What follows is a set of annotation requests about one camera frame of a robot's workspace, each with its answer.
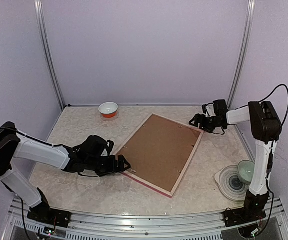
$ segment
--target wall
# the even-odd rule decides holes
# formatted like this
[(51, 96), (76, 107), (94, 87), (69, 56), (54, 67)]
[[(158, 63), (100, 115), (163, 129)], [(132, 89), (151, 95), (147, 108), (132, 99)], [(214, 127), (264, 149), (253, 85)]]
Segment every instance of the wall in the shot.
[(227, 99), (248, 2), (43, 1), (65, 102), (205, 104)]
[[(34, 1), (0, 0), (0, 126), (12, 121), (20, 130), (45, 140), (59, 114)], [(28, 177), (33, 163), (16, 163)], [(0, 182), (0, 230), (12, 199)]]
[[(268, 95), (275, 86), (288, 85), (288, 1), (256, 0), (252, 32), (233, 107)], [(284, 89), (270, 98), (283, 119), (287, 95)], [(254, 150), (250, 125), (240, 127)], [(271, 189), (281, 197), (288, 216), (288, 118), (276, 150)]]

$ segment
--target green bowl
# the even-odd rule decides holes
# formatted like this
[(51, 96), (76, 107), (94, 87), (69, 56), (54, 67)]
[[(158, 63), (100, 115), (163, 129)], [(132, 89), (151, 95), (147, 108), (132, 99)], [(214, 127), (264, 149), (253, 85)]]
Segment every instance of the green bowl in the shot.
[(250, 185), (253, 179), (255, 164), (252, 161), (241, 161), (237, 166), (238, 179), (243, 183)]

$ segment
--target brown board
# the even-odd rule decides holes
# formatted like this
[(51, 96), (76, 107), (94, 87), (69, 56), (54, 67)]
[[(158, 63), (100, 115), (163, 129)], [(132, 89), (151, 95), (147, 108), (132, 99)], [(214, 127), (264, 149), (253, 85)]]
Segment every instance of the brown board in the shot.
[(172, 197), (195, 153), (203, 131), (152, 114), (116, 151), (131, 164), (125, 174)]

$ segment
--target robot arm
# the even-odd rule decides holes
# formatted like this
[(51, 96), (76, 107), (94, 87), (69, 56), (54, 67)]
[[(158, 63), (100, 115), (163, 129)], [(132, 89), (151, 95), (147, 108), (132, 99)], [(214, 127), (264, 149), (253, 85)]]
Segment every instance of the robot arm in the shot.
[(0, 181), (30, 207), (29, 219), (51, 225), (56, 219), (57, 226), (67, 227), (71, 214), (50, 208), (43, 192), (32, 186), (11, 164), (12, 159), (28, 159), (79, 175), (84, 170), (90, 170), (96, 174), (92, 177), (102, 177), (131, 168), (123, 155), (117, 159), (111, 155), (113, 146), (112, 141), (105, 141), (99, 136), (89, 136), (73, 148), (53, 145), (30, 137), (18, 131), (14, 123), (7, 122), (0, 128)]
[(216, 128), (225, 130), (228, 125), (250, 121), (256, 143), (254, 174), (246, 193), (244, 207), (225, 211), (227, 227), (265, 218), (264, 207), (269, 199), (268, 184), (273, 167), (273, 158), (279, 136), (281, 121), (270, 101), (249, 102), (248, 106), (229, 111), (225, 100), (216, 100), (202, 106), (204, 114), (196, 114), (190, 125), (213, 133)]

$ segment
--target marble tabletop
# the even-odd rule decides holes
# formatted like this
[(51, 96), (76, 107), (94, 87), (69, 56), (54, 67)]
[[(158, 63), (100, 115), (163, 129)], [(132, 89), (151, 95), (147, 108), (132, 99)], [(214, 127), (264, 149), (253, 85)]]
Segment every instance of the marble tabletop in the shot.
[[(122, 106), (115, 117), (103, 118), (97, 107), (67, 107), (48, 141), (73, 147), (98, 135), (114, 141), (117, 149), (151, 113), (187, 124), (201, 112), (196, 106)], [(82, 177), (39, 163), (30, 182), (44, 192), (51, 207), (65, 210), (134, 216), (203, 213), (241, 205), (221, 194), (214, 175), (248, 159), (235, 128), (229, 127), (225, 135), (203, 135), (172, 199), (119, 173)]]

